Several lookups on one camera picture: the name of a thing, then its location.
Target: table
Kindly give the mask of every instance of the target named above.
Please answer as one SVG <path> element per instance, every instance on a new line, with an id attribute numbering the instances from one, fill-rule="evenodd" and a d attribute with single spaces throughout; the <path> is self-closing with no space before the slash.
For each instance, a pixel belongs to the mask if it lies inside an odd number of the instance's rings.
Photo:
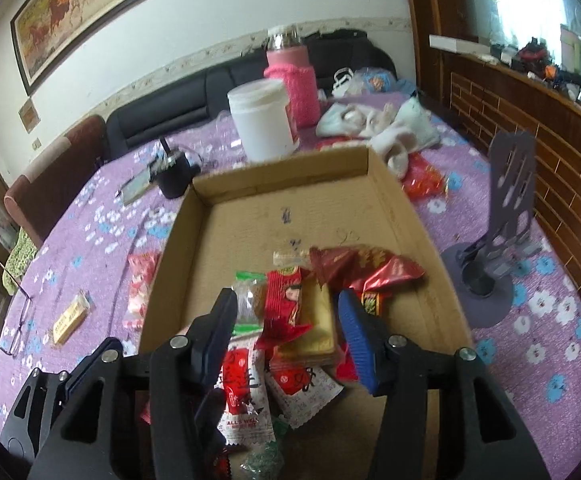
<path id="1" fill-rule="evenodd" d="M 349 98 L 382 108 L 397 106 L 401 94 Z M 489 165 L 458 133 L 433 118 L 441 146 L 423 155 L 449 177 L 449 197 L 415 203 L 440 251 L 457 241 L 474 241 L 487 225 Z M 174 134 L 171 145 L 185 146 L 203 160 L 204 171 L 243 164 L 244 152 L 229 116 L 201 128 Z M 320 139 L 314 129 L 301 132 L 301 149 Z M 107 164 L 86 184 L 30 264 L 23 286 L 33 296 L 20 352 L 0 355 L 0 430 L 21 384 L 34 366 L 51 372 L 72 370 L 106 337 L 119 338 L 125 355 L 137 352 L 139 333 L 123 329 L 128 302 L 129 254 L 160 250 L 181 200 L 166 200 L 151 190 L 124 208 L 114 193 L 159 150 L 150 143 Z M 473 331 L 475 348 L 506 390 L 533 435 L 555 480 L 562 480 L 581 459 L 581 303 L 539 226 L 531 234 L 542 252 L 513 273 L 514 300 L 497 326 Z M 94 308 L 62 348 L 53 348 L 48 330 L 79 290 L 88 291 Z M 1 344 L 10 346 L 22 298 L 14 298 Z"/>

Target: handwritten mark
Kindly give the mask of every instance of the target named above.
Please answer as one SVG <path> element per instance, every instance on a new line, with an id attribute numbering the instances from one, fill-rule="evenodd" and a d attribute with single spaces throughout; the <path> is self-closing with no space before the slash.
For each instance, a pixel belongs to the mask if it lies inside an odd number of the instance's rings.
<path id="1" fill-rule="evenodd" d="M 355 231 L 346 231 L 346 229 L 338 227 L 335 234 L 339 238 L 339 245 L 344 245 L 345 243 L 353 244 L 359 241 L 359 235 Z"/>

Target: pink thermos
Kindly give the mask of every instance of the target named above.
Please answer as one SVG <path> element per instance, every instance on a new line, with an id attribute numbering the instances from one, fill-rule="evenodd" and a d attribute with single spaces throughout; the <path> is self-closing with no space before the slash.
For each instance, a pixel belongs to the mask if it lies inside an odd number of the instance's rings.
<path id="1" fill-rule="evenodd" d="M 290 97 L 292 116 L 299 128 L 315 126 L 321 117 L 317 96 L 317 77 L 308 59 L 308 49 L 301 43 L 295 25 L 268 30 L 269 67 L 264 75 L 282 79 Z"/>

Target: white wall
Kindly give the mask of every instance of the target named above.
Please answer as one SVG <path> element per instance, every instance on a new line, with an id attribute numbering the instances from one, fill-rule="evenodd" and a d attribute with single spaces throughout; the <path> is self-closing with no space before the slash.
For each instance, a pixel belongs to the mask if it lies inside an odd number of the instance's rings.
<path id="1" fill-rule="evenodd" d="M 342 17 L 410 17 L 407 0 L 145 0 L 82 43 L 36 90 L 41 123 L 29 135 L 18 110 L 27 95 L 10 20 L 25 0 L 0 2 L 0 171 L 10 184 L 39 152 L 89 110 L 181 56 L 275 24 Z M 413 37 L 378 33 L 400 75 L 414 80 Z"/>

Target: metal pivot bolt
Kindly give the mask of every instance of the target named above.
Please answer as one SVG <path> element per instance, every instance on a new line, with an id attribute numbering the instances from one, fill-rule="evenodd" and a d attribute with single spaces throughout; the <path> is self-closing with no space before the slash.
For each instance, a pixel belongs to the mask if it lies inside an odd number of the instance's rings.
<path id="1" fill-rule="evenodd" d="M 459 350 L 459 357 L 464 361 L 474 361 L 477 359 L 477 354 L 472 348 L 462 348 Z"/>
<path id="2" fill-rule="evenodd" d="M 185 335 L 176 335 L 171 339 L 171 348 L 184 348 L 188 346 L 188 338 Z"/>
<path id="3" fill-rule="evenodd" d="M 117 352 L 116 350 L 107 350 L 102 354 L 102 361 L 104 361 L 105 363 L 113 363 L 117 360 L 119 356 L 120 353 Z"/>
<path id="4" fill-rule="evenodd" d="M 388 344 L 392 348 L 403 348 L 408 344 L 408 339 L 402 335 L 392 335 L 388 338 Z"/>

